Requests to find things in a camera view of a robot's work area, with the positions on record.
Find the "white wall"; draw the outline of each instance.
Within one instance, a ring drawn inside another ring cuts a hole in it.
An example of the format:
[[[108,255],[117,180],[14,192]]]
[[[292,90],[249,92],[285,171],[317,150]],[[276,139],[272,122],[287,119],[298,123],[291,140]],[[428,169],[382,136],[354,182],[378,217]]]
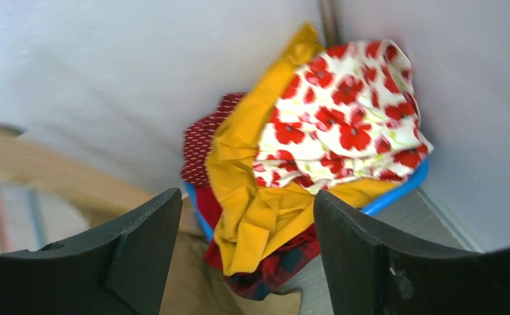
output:
[[[426,194],[480,249],[510,245],[510,0],[338,2],[345,39],[394,39],[415,65]]]
[[[510,0],[338,0],[346,39],[413,60],[436,144],[426,193],[482,249],[510,244]],[[316,0],[0,0],[0,121],[152,192],[182,130],[247,90]]]
[[[182,132],[246,91],[317,2],[0,0],[0,121],[154,193]]]

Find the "grey floor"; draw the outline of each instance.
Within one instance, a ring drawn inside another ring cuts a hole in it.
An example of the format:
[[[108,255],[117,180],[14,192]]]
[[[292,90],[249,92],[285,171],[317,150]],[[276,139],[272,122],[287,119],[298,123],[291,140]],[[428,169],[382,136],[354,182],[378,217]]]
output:
[[[382,210],[376,218],[425,240],[461,248],[417,192]],[[282,289],[303,292],[300,315],[333,315],[320,256],[286,282]]]

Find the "red cloth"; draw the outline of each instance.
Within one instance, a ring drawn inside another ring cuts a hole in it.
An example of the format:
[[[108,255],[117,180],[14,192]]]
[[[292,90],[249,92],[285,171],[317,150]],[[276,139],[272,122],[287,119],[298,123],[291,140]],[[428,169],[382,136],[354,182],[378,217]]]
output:
[[[185,164],[181,178],[194,186],[208,186],[205,161],[210,151],[214,133],[218,126],[232,113],[245,93],[230,93],[223,96],[212,114],[200,119],[185,130],[183,156]]]
[[[195,191],[197,194],[198,211],[206,220],[206,223],[214,230],[222,214],[222,206],[220,206],[218,200],[216,200],[216,196],[214,196],[210,186],[196,187]]]

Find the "red polka dot fabric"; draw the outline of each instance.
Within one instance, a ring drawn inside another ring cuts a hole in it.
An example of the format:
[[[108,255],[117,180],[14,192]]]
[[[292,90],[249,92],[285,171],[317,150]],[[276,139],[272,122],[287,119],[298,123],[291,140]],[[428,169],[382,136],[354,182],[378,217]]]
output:
[[[206,172],[206,157],[211,149],[216,129],[233,112],[246,93],[224,95],[218,108],[212,114],[200,119],[185,130],[183,157],[185,164],[181,169],[181,178],[194,186],[209,186]]]

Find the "black plastic piece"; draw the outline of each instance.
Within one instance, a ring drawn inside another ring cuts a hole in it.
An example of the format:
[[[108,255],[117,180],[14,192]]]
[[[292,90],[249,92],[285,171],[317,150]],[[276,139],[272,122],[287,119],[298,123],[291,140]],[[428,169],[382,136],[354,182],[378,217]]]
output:
[[[510,314],[510,248],[422,240],[323,190],[314,220],[334,314]]]
[[[0,255],[0,314],[157,315],[181,207],[172,188],[39,251]]]

